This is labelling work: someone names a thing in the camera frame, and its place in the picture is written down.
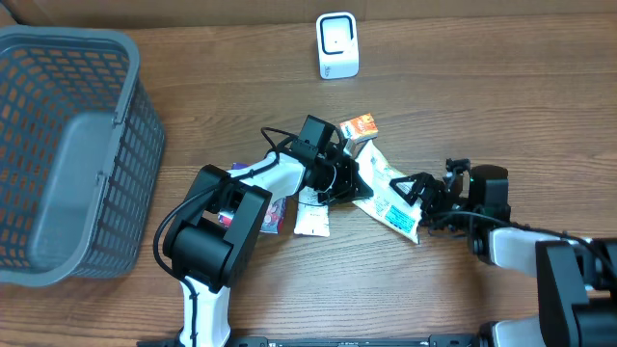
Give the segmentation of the yellow snack bag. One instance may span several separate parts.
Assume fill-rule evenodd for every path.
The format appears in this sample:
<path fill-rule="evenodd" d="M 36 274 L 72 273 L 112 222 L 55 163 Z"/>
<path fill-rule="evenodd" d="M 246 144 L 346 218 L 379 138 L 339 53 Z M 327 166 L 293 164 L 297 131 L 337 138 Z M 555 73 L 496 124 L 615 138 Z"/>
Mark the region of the yellow snack bag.
<path fill-rule="evenodd" d="M 354 204 L 370 217 L 418 244 L 421 202 L 417 200 L 414 205 L 409 205 L 389 185 L 393 179 L 404 177 L 404 174 L 389 164 L 372 140 L 360 150 L 356 162 L 360 176 L 372 189 L 373 196 L 356 200 Z"/>

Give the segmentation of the white bamboo print tube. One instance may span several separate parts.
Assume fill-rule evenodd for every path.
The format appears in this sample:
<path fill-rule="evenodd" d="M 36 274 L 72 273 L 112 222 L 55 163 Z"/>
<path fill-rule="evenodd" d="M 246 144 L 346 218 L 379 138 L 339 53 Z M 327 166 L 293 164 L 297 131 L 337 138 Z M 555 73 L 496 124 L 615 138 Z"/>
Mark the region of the white bamboo print tube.
<path fill-rule="evenodd" d="M 295 227 L 296 235 L 329 237 L 329 208 L 317 200 L 318 194 L 306 187 L 298 194 L 298 209 Z"/>

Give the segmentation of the orange kleenex tissue pack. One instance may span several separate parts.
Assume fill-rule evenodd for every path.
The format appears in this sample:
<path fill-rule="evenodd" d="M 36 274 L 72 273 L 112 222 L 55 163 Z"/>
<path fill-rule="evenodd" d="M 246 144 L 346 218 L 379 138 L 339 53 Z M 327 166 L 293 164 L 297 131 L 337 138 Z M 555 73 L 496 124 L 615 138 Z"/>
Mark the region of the orange kleenex tissue pack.
<path fill-rule="evenodd" d="M 370 113 L 342 122 L 340 130 L 343 136 L 353 142 L 364 142 L 378 136 L 378 127 Z"/>

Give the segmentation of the red purple pad pack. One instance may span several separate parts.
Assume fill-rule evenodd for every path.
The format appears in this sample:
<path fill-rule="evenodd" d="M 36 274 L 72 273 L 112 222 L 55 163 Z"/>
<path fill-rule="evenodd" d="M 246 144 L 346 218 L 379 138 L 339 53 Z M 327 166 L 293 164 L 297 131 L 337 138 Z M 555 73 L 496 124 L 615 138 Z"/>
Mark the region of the red purple pad pack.
<path fill-rule="evenodd" d="M 266 210 L 260 232 L 267 234 L 278 234 L 282 230 L 282 223 L 285 216 L 286 198 L 280 198 L 271 202 Z M 232 222 L 234 213 L 230 210 L 222 210 L 218 213 L 218 221 L 225 228 Z"/>

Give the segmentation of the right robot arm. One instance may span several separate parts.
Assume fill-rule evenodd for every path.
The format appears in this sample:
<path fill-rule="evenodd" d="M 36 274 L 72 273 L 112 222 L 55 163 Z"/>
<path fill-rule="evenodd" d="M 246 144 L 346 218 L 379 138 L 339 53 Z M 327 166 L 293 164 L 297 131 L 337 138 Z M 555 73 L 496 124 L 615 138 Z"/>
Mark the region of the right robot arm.
<path fill-rule="evenodd" d="M 466 239 L 482 262 L 536 280 L 538 312 L 484 324 L 468 346 L 613 346 L 616 343 L 616 241 L 582 238 L 515 223 L 509 173 L 449 159 L 436 179 L 416 173 L 390 188 L 420 210 L 420 225 Z"/>

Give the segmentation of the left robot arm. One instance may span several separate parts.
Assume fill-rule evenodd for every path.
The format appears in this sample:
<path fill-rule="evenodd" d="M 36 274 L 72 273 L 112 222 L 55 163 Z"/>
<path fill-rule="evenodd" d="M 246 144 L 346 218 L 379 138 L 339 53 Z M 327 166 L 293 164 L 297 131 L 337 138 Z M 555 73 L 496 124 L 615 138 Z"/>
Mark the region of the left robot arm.
<path fill-rule="evenodd" d="M 307 116 L 263 158 L 240 170 L 202 167 L 184 200 L 155 231 L 153 257 L 180 283 L 184 323 L 173 346 L 224 346 L 230 290 L 255 249 L 271 202 L 310 188 L 325 206 L 370 198 L 339 126 Z"/>

